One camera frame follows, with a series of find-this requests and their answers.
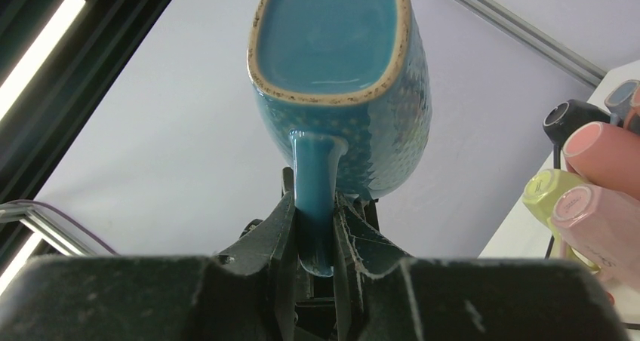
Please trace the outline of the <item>blue mug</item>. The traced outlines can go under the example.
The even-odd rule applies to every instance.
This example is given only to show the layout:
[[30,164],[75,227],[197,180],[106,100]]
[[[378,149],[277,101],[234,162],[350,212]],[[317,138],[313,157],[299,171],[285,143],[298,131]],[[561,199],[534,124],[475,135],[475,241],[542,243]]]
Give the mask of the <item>blue mug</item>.
[[429,71],[411,0],[260,0],[247,66],[294,172],[300,263],[330,277],[336,194],[394,192],[429,139]]

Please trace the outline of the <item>light pink mug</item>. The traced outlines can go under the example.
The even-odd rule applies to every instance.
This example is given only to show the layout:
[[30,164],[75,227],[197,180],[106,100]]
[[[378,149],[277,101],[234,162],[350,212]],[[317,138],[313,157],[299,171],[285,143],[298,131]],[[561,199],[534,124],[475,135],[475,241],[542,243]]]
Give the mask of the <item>light pink mug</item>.
[[573,249],[607,275],[639,290],[639,200],[583,184],[557,200],[551,222]]

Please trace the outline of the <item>yellow mug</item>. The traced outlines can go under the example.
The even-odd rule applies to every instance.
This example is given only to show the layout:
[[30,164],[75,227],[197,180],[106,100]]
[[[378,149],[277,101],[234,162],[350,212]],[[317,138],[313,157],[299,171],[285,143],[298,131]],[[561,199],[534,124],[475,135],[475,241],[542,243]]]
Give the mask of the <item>yellow mug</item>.
[[562,240],[557,228],[551,222],[557,200],[568,190],[584,184],[586,181],[576,174],[559,169],[545,169],[528,181],[522,194],[522,203],[534,218],[552,233],[546,249],[546,259],[550,258],[554,246],[558,245],[560,258],[581,263],[589,271],[597,273],[599,267],[591,261],[580,258],[577,252]]

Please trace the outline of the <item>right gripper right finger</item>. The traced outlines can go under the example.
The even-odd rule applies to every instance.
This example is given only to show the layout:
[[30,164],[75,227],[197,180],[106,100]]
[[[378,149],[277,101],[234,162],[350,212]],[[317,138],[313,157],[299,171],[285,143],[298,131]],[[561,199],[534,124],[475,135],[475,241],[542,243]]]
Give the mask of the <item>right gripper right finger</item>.
[[626,340],[603,288],[563,260],[412,257],[337,195],[340,340]]

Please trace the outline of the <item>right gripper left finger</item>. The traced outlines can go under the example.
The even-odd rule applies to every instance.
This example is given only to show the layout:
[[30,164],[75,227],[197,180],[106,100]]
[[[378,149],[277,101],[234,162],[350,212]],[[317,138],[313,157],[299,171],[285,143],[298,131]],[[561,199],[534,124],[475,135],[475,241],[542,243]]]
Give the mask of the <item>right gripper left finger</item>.
[[42,256],[1,296],[3,340],[291,340],[293,172],[262,222],[210,257]]

